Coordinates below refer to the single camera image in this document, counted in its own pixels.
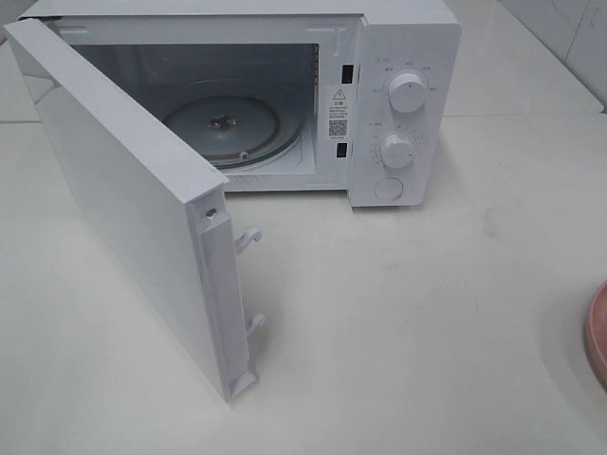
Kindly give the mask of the round white door button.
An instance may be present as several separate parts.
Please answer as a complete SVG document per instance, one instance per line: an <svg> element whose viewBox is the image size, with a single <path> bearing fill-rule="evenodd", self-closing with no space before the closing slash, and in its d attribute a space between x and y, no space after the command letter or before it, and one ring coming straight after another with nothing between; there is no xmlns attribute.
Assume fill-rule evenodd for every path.
<svg viewBox="0 0 607 455"><path fill-rule="evenodd" d="M381 179L374 188L374 193L377 198L390 201L399 199L403 191L403 182L395 177L386 177Z"/></svg>

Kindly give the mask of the white timer knob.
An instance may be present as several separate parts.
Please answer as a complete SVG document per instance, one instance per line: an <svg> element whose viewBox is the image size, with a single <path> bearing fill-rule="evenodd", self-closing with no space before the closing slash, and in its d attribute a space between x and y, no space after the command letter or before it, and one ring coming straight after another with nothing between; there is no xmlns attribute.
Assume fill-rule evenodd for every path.
<svg viewBox="0 0 607 455"><path fill-rule="evenodd" d="M414 145L408 136L390 135L380 144L382 164L389 169L404 169L414 160Z"/></svg>

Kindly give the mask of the white microwave door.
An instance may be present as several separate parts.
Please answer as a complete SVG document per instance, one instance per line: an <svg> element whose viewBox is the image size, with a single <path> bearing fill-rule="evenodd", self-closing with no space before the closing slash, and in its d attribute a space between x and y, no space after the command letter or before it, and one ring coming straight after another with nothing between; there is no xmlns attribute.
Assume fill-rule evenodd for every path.
<svg viewBox="0 0 607 455"><path fill-rule="evenodd" d="M255 383L227 178L42 21L6 28L64 179L120 261L225 401Z"/></svg>

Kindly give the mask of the pink round plate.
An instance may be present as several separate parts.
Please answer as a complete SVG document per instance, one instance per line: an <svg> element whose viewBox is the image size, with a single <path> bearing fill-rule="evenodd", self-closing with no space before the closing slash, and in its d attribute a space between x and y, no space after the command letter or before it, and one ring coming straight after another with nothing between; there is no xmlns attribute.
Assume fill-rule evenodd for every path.
<svg viewBox="0 0 607 455"><path fill-rule="evenodd" d="M583 345L599 385L606 391L606 282L588 304L583 324Z"/></svg>

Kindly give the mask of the white warning label sticker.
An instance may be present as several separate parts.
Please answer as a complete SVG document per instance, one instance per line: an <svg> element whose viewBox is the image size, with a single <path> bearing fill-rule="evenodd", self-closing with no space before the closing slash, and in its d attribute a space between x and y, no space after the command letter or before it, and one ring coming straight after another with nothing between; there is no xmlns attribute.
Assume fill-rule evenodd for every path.
<svg viewBox="0 0 607 455"><path fill-rule="evenodd" d="M354 96L349 85L326 87L326 132L329 139L345 140L350 133L350 114Z"/></svg>

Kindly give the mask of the white microwave oven body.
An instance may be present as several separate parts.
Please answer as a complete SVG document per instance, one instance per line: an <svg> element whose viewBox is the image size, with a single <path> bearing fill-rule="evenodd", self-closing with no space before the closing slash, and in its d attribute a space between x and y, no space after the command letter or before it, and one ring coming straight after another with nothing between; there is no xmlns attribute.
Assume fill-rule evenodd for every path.
<svg viewBox="0 0 607 455"><path fill-rule="evenodd" d="M204 97L297 109L301 136L279 155L225 170L202 156L227 178L224 194L345 191L355 208L424 199L462 32L442 1L39 1L15 22L26 19L42 21L167 129L167 115ZM387 84L406 69L428 89L419 109L401 114ZM354 96L345 140L327 136L331 84ZM414 145L404 169L382 164L390 135ZM404 184L395 201L374 193L386 177Z"/></svg>

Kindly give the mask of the upper white power knob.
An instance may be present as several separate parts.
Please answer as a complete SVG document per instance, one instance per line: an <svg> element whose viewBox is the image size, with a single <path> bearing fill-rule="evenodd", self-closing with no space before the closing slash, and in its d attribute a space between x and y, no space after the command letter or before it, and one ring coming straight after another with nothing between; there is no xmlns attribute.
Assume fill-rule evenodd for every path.
<svg viewBox="0 0 607 455"><path fill-rule="evenodd" d="M410 114L424 104L428 82L421 72L406 69L392 76L387 88L391 107L398 113Z"/></svg>

